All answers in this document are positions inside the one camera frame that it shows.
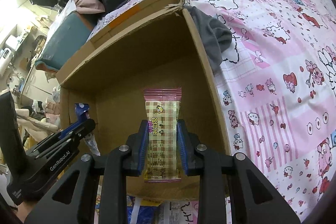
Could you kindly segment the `person's left hand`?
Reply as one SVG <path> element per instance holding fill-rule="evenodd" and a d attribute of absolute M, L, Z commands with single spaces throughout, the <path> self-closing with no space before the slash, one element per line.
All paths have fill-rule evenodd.
<path fill-rule="evenodd" d="M 17 217 L 20 221 L 24 222 L 30 212 L 33 210 L 37 202 L 22 202 L 18 206 L 18 211 L 16 212 Z"/>

